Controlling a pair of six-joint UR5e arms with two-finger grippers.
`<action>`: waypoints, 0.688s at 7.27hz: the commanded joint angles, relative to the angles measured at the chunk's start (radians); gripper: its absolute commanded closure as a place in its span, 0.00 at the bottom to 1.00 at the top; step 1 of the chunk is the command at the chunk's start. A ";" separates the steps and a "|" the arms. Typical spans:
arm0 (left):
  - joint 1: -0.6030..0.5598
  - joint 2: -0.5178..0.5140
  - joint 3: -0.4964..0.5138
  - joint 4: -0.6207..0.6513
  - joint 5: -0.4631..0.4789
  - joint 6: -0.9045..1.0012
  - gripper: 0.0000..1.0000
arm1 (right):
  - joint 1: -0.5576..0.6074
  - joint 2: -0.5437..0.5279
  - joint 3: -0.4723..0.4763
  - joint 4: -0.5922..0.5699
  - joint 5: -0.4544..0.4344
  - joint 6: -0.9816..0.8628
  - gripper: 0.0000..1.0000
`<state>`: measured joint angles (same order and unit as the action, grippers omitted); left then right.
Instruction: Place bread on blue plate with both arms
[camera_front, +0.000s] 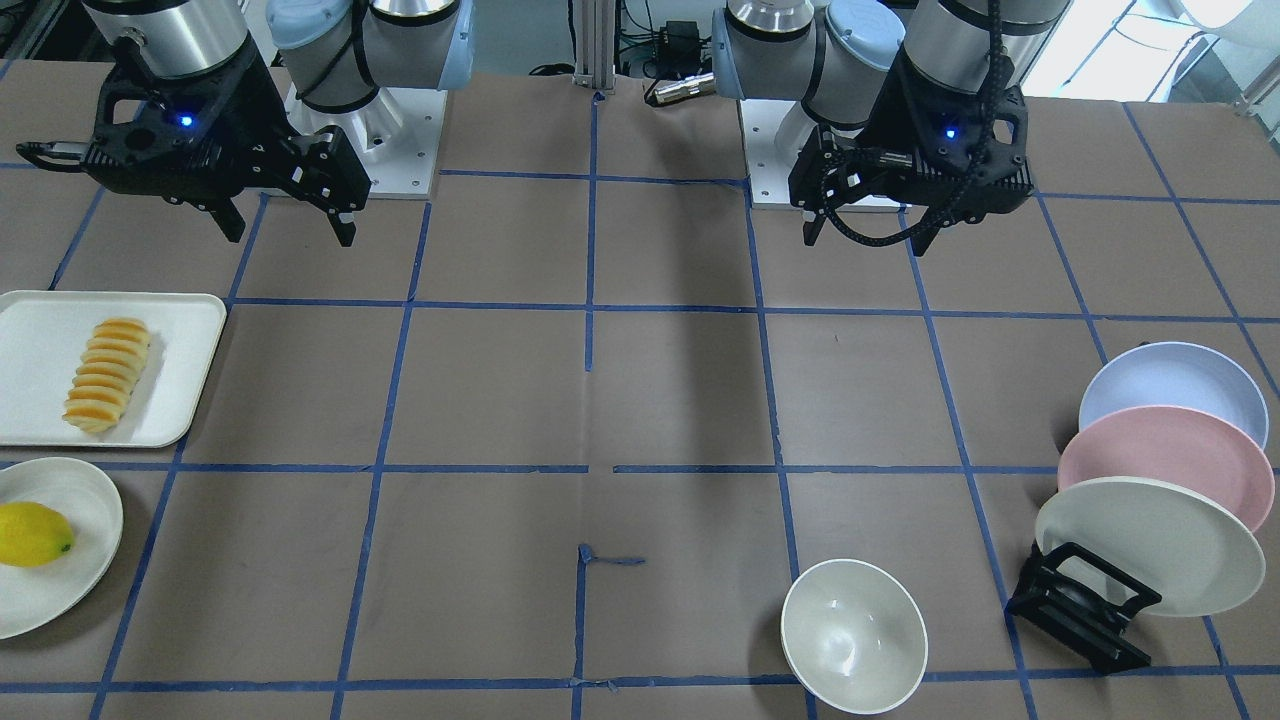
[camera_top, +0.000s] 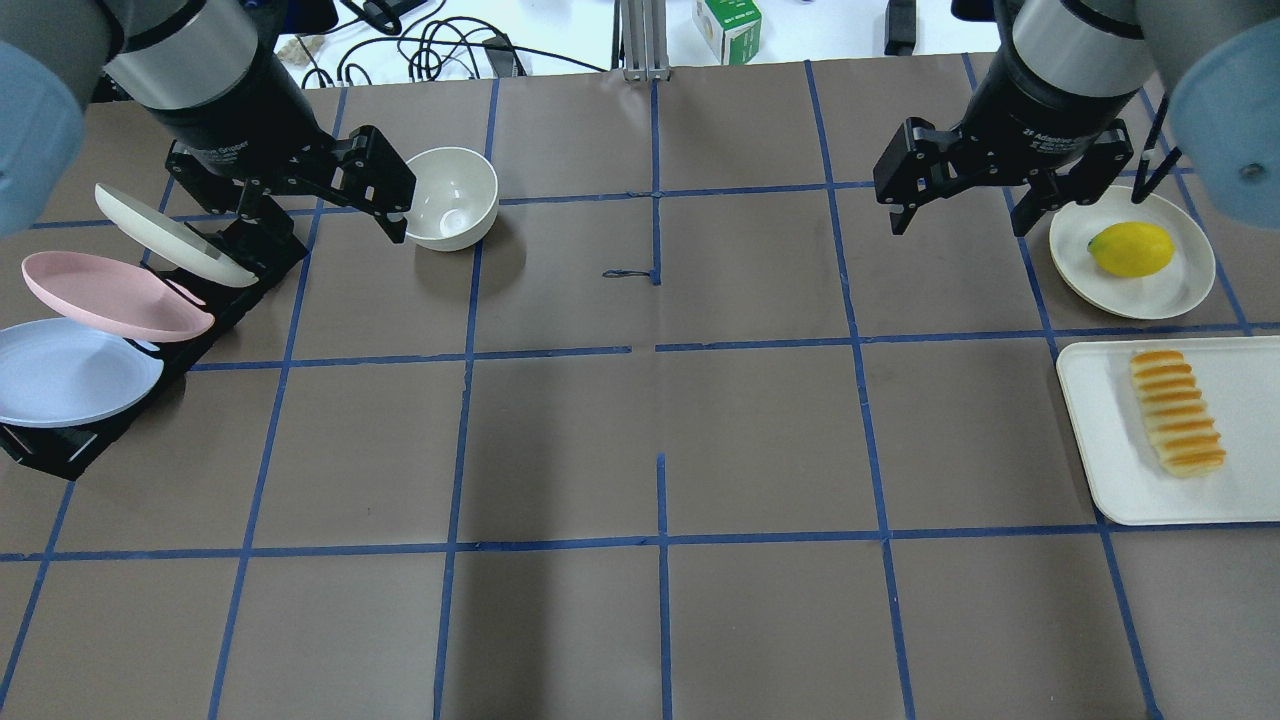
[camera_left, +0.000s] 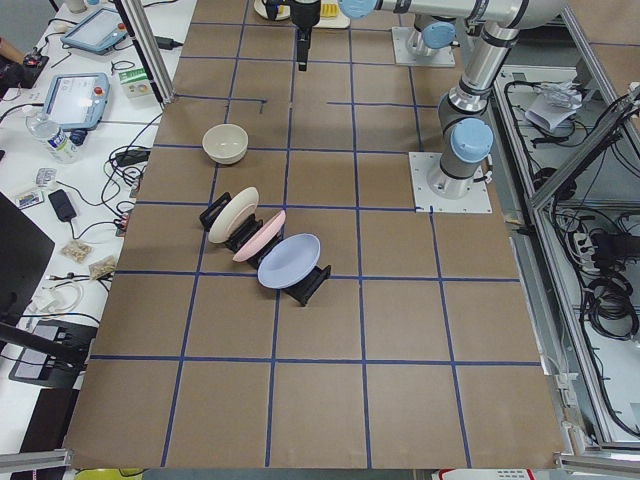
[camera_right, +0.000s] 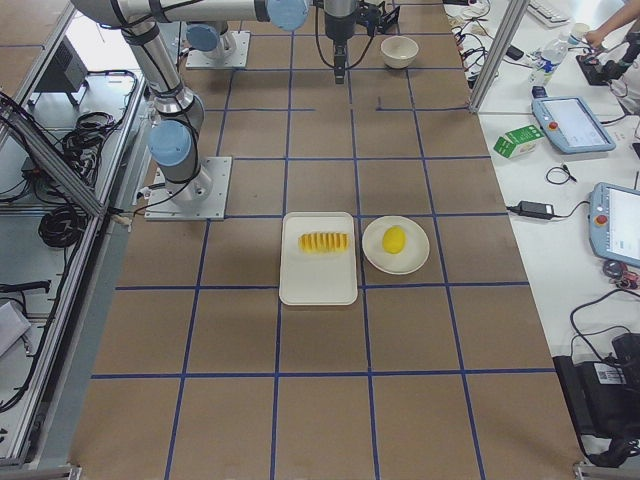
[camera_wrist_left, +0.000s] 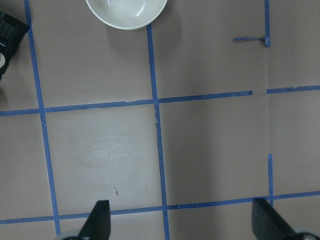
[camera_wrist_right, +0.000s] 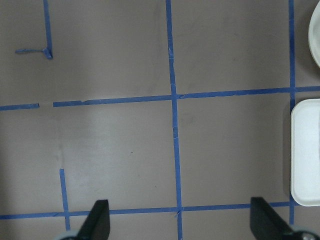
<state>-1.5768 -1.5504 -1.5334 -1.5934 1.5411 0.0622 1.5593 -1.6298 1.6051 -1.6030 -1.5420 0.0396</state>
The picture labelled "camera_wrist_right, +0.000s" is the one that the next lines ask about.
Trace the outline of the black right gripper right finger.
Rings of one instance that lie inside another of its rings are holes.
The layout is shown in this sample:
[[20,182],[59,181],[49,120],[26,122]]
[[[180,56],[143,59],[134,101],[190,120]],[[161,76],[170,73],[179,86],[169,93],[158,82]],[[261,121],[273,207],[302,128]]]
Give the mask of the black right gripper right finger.
[[263,197],[250,199],[250,230],[256,240],[287,240],[293,229]]

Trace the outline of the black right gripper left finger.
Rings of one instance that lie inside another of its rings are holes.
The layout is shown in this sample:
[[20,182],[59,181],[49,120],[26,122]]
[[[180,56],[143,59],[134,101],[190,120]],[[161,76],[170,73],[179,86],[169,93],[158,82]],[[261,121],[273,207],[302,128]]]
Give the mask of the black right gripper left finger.
[[107,240],[111,231],[109,201],[97,200],[76,235],[77,240]]

